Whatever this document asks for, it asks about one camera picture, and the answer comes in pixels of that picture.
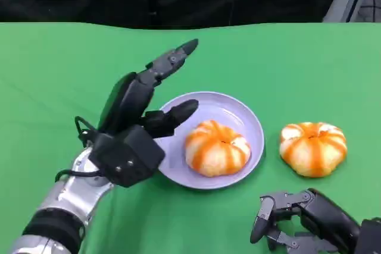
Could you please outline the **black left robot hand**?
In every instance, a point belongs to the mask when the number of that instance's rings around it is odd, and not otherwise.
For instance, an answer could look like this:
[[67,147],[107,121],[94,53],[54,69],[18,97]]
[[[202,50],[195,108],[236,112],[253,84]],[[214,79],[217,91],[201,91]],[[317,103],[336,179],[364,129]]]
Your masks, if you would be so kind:
[[101,112],[98,131],[116,135],[133,125],[142,126],[153,138],[168,137],[199,107],[190,99],[172,107],[168,112],[146,112],[157,86],[174,74],[198,46],[198,39],[172,49],[145,66],[139,73],[122,77],[113,87]]

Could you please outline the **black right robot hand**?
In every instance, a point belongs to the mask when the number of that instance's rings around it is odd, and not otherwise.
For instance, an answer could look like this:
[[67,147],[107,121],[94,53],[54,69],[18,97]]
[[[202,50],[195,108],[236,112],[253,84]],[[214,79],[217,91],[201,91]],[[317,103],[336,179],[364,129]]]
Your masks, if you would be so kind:
[[[360,225],[322,192],[309,188],[299,193],[272,192],[260,197],[250,242],[263,237],[268,249],[284,246],[288,253],[354,253]],[[278,222],[300,218],[306,232],[293,236],[281,231]]]

